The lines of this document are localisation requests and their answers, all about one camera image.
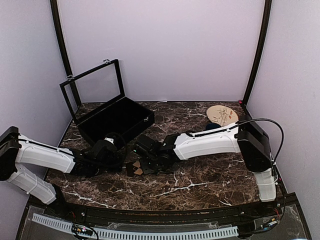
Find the brown argyle sock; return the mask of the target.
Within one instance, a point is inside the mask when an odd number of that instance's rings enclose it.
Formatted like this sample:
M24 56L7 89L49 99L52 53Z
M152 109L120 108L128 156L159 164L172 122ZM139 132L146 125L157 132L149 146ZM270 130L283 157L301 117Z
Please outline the brown argyle sock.
M128 162L125 169L128 177L141 176L144 173L139 161Z

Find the black storage box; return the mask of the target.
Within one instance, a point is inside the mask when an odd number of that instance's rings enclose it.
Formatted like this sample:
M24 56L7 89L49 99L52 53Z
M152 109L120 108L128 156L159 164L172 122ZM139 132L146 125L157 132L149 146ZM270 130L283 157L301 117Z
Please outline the black storage box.
M127 98L97 108L94 114L77 125L85 141L94 146L99 140L114 137L114 145L121 149L155 123L152 110Z

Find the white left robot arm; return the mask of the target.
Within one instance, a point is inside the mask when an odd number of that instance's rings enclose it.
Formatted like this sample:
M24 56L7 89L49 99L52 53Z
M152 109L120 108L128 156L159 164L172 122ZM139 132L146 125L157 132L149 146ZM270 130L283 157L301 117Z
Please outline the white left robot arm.
M127 152L117 148L123 138L110 133L92 147L77 150L54 147L26 137L15 126L9 127L0 136L0 179L11 183L27 194L51 205L51 210L60 218L67 218L70 206L64 202L61 190L40 179L25 167L37 165L79 177L94 177L103 170L121 170Z

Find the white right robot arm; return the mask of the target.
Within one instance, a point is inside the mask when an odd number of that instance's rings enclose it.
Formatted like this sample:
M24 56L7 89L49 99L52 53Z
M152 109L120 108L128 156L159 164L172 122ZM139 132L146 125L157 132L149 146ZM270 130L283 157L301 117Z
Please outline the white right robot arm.
M240 153L258 187L260 202L255 205L255 213L266 217L275 208L277 177L274 168L278 156L272 154L270 138L258 122L280 126L272 119L243 115L238 121L219 128L170 134L162 142L142 134L133 152L152 172L164 171L178 161L199 156Z

